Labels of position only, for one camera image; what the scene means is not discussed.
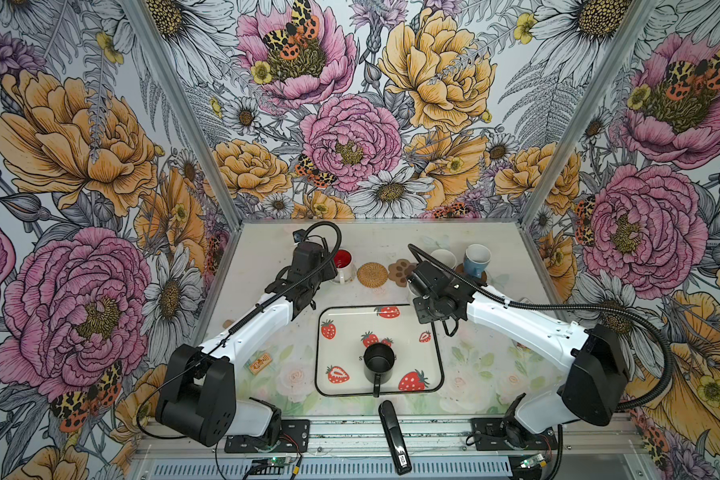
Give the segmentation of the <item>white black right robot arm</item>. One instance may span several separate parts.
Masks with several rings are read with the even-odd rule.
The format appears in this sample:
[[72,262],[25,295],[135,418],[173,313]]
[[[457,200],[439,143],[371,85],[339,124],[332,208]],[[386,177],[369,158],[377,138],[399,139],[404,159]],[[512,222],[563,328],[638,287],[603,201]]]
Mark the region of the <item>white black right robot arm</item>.
[[[666,335],[646,318],[602,305],[514,301],[447,267],[414,244],[408,249],[417,261],[408,283],[415,293],[413,307],[421,323],[470,322],[489,328],[536,352],[565,375],[556,386],[518,395],[501,419],[473,432],[474,440],[526,449],[551,427],[577,421],[606,426],[615,413],[645,405],[668,388],[675,370],[671,346]],[[608,313],[643,327],[663,358],[657,383],[637,398],[624,400],[629,369],[618,335],[602,324],[584,327],[565,322],[553,317],[555,311]]]

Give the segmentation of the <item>tan wicker coaster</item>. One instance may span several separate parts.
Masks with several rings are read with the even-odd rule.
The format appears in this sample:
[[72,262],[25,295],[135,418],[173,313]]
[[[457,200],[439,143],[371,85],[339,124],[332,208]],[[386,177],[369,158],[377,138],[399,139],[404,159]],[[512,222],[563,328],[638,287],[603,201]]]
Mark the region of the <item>tan wicker coaster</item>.
[[377,262],[368,262],[363,264],[357,270],[358,281],[366,288],[379,288],[388,280],[387,268]]

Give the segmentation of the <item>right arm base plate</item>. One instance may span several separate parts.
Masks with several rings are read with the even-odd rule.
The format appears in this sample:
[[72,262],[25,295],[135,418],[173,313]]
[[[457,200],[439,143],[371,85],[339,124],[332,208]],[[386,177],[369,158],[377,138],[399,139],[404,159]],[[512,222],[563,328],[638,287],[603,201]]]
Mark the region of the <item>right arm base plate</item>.
[[499,417],[470,420],[469,440],[478,451],[553,451],[558,440],[552,428],[533,434],[515,421]]

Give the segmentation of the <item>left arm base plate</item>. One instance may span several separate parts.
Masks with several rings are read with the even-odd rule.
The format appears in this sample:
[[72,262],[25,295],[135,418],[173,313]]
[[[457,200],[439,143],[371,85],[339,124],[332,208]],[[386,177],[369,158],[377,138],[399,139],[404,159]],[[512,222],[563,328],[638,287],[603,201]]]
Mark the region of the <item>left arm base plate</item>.
[[308,450],[311,422],[306,419],[281,421],[279,437],[271,445],[264,437],[247,435],[227,436],[224,452],[227,454],[298,454]]

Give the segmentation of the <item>red mug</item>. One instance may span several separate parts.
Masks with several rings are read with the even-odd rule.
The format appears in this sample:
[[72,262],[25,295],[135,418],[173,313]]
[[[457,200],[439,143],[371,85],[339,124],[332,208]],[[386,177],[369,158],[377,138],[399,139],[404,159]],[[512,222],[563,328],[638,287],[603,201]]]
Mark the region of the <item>red mug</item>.
[[347,284],[354,280],[356,267],[353,263],[352,254],[349,251],[340,249],[334,256],[333,262],[336,268],[336,276],[333,279],[334,283]]

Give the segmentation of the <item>glossy dark brown coaster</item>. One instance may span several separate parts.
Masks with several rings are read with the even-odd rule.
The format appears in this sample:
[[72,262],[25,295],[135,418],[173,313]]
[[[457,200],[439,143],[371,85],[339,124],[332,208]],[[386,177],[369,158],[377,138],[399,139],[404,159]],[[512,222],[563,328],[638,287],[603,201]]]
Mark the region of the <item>glossy dark brown coaster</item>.
[[479,284],[481,284],[481,285],[487,285],[487,284],[488,284],[487,273],[486,273],[485,271],[483,271],[483,272],[482,272],[479,276],[477,276],[477,277],[472,276],[472,275],[468,275],[468,274],[465,272],[465,270],[464,270],[464,265],[463,265],[463,264],[458,264],[458,265],[456,266],[456,268],[455,268],[455,271],[456,271],[458,274],[463,275],[463,276],[465,276],[465,277],[468,277],[469,279],[471,279],[471,280],[473,280],[473,281],[475,281],[475,282],[477,282],[477,283],[479,283]]

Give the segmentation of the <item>brown paw shaped coaster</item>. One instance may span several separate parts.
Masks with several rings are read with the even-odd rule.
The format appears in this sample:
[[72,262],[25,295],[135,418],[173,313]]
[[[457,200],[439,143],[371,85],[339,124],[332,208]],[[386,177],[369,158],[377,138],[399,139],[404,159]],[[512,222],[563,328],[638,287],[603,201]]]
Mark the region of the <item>brown paw shaped coaster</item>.
[[396,286],[405,288],[408,284],[408,279],[416,267],[417,264],[415,262],[411,262],[407,259],[398,259],[394,263],[388,265],[388,279]]

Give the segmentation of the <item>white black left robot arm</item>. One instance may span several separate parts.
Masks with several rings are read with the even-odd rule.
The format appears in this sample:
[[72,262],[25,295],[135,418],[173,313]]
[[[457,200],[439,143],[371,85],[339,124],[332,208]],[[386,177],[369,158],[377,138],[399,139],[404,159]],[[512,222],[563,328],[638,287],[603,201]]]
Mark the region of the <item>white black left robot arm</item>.
[[228,436],[246,436],[271,448],[282,435],[281,410],[263,400],[240,399],[237,377],[270,336],[306,308],[320,286],[337,277],[334,258],[342,232],[318,221],[294,233],[291,263],[283,267],[254,306],[232,326],[198,346],[179,346],[157,391],[156,421],[211,447]]

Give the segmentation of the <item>white blue mug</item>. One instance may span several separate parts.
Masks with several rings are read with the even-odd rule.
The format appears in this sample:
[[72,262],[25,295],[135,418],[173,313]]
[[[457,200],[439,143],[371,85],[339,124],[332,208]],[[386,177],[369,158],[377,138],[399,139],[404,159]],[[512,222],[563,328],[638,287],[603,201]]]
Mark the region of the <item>white blue mug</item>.
[[477,277],[483,271],[486,272],[491,259],[492,253],[487,246],[471,244],[465,250],[462,264],[468,275]]

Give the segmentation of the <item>white purple mug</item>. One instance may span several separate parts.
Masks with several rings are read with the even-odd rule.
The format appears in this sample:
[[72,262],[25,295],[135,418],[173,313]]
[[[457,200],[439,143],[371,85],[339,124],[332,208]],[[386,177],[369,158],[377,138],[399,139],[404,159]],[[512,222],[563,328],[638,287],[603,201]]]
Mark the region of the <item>white purple mug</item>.
[[457,266],[457,258],[450,250],[436,249],[431,252],[431,256],[447,268],[453,269]]

